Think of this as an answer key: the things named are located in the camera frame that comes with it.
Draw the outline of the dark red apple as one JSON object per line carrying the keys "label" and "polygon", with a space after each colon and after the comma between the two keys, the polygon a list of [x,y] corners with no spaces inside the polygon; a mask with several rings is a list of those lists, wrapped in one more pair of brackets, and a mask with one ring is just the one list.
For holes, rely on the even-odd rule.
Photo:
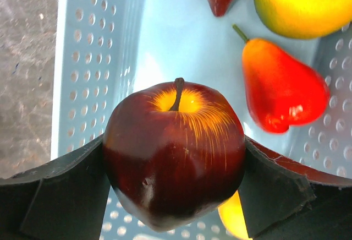
{"label": "dark red apple", "polygon": [[122,207],[157,232],[229,199],[245,156],[243,128],[229,102],[183,78],[126,97],[103,137],[106,172]]}

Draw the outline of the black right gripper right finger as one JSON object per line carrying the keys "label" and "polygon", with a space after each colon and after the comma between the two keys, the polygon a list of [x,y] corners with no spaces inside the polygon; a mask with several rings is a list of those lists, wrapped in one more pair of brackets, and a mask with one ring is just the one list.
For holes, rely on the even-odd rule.
{"label": "black right gripper right finger", "polygon": [[246,138],[239,187],[252,239],[351,239],[351,180],[298,163]]}

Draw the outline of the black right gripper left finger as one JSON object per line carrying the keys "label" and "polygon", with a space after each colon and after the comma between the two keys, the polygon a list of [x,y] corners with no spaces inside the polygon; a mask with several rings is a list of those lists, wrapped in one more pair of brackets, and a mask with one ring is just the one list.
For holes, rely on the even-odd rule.
{"label": "black right gripper left finger", "polygon": [[1,179],[1,239],[99,239],[109,189],[102,137]]}

